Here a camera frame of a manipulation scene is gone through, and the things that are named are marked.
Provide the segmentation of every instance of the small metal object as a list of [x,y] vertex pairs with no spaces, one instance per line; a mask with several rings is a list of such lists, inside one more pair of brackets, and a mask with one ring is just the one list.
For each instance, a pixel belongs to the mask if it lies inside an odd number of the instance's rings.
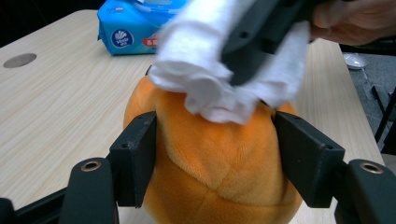
[[81,166],[81,170],[83,171],[83,172],[91,172],[91,171],[94,171],[94,170],[97,170],[97,169],[99,169],[99,167],[101,166],[101,162],[99,162],[99,161],[88,161],[87,163],[85,163],[85,164],[83,164],[82,166]]
[[362,162],[360,167],[361,169],[376,175],[384,174],[384,171],[379,166],[370,162]]

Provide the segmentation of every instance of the screw hole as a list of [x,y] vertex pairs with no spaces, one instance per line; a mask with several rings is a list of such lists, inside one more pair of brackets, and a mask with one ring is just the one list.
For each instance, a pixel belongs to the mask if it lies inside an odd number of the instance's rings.
[[248,34],[248,32],[245,31],[245,32],[242,32],[239,37],[241,37],[242,39],[246,39],[249,37],[249,34]]
[[376,174],[376,175],[380,175],[380,174],[384,173],[384,171],[380,167],[378,167],[375,164],[368,163],[368,162],[361,163],[361,169],[363,169],[367,172]]
[[83,172],[90,172],[98,169],[100,166],[101,166],[101,162],[99,161],[88,161],[81,166],[81,170]]
[[31,63],[32,61],[35,60],[37,55],[33,53],[26,53],[26,54],[21,54],[16,57],[13,57],[6,61],[3,66],[5,68],[17,68],[17,67],[22,67],[28,63]]

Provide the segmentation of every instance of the stuffed animal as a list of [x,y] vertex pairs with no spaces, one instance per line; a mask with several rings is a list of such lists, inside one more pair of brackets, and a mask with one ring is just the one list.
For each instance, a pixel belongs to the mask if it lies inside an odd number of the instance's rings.
[[143,77],[126,108],[124,126],[157,112],[148,212],[158,223],[288,223],[302,199],[282,173],[275,111],[258,104],[246,125],[214,123],[188,112],[185,97]]

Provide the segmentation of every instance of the dark floor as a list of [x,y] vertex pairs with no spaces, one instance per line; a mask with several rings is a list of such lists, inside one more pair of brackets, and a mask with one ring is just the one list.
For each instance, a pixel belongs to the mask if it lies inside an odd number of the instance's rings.
[[[349,69],[349,73],[361,99],[361,104],[370,123],[373,135],[375,135],[379,123],[383,118],[384,110],[381,108],[381,105],[383,107],[386,106],[380,103],[381,101],[373,91],[373,87],[385,93],[386,99],[389,99],[389,95],[396,87],[396,56],[357,54],[366,59],[368,65],[361,70]],[[396,109],[394,108],[391,120],[388,121],[382,137],[377,143],[379,150],[382,150],[384,146],[383,141],[389,132],[395,114]]]

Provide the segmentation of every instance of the printed label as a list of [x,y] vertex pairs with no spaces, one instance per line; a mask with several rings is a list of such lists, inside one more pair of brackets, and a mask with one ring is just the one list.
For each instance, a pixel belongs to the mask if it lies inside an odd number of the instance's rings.
[[157,38],[146,38],[146,39],[142,39],[142,42],[145,46],[147,47],[157,47],[158,43],[157,43]]
[[134,43],[134,37],[128,31],[119,29],[111,35],[111,42],[114,47],[123,49]]
[[107,14],[113,14],[116,12],[122,12],[123,11],[123,7],[108,7],[106,12]]

